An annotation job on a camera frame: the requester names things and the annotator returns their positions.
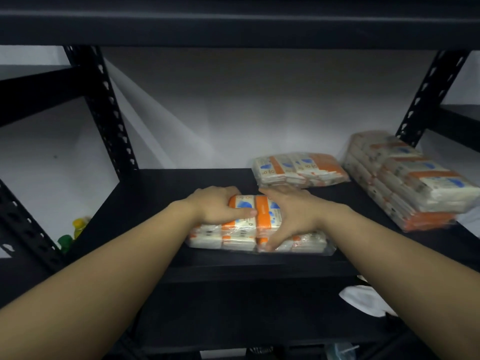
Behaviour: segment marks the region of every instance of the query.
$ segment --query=yellow bottle cap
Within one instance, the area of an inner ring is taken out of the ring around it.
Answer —
[[[85,226],[87,226],[87,222],[85,222],[83,218],[77,218],[71,224],[76,229],[83,229]]]

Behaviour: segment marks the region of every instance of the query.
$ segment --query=shelf board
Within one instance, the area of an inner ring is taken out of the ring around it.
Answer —
[[[237,186],[243,194],[257,194],[250,169],[141,169],[121,181],[72,245],[71,262],[88,254],[164,209],[197,188]],[[311,188],[316,196],[349,205],[365,217],[396,232],[399,228],[355,182]],[[405,236],[480,269],[480,240],[457,224],[445,230]],[[314,254],[252,254],[181,247],[165,272],[163,283],[212,280],[346,277],[357,270],[337,250],[331,257]]]
[[[479,0],[2,0],[3,45],[480,49]]]
[[[259,346],[376,342],[403,328],[339,297],[357,278],[158,285],[135,341],[147,354]]]

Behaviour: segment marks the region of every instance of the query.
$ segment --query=white cloth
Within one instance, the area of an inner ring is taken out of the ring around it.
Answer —
[[[355,285],[344,288],[339,296],[356,309],[374,317],[384,317],[387,313],[397,316],[395,311],[371,286]]]

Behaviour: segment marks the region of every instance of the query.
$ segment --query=hand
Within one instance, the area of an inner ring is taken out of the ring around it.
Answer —
[[[198,222],[202,224],[220,225],[239,218],[253,218],[257,211],[253,208],[231,208],[229,200],[241,194],[237,187],[208,187],[197,189],[185,202],[194,207],[198,214]]]
[[[282,213],[282,224],[268,239],[267,251],[275,250],[293,235],[325,230],[329,216],[339,209],[350,210],[348,206],[315,197],[291,185],[260,188],[259,191],[279,205]]]

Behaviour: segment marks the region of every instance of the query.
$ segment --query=metal shelving unit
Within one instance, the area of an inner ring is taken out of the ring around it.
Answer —
[[[471,118],[480,107],[441,106],[470,50],[480,49],[479,34],[480,0],[1,0],[0,44],[65,45],[72,67],[0,81],[0,127],[84,96],[120,179],[66,257],[0,181],[0,233],[22,248],[13,261],[0,261],[0,270],[9,262],[28,271],[24,285],[2,281],[12,288],[1,304],[196,188],[237,185],[256,193],[249,169],[138,169],[97,45],[440,50],[397,135],[415,146],[431,130],[480,152],[480,122]],[[354,182],[311,192],[399,230]],[[460,224],[406,236],[480,271],[480,241]],[[146,359],[348,340],[377,342],[373,358],[401,343],[405,327],[338,298],[355,275],[340,252],[300,258],[182,247],[116,349]],[[214,329],[206,331],[207,323]]]

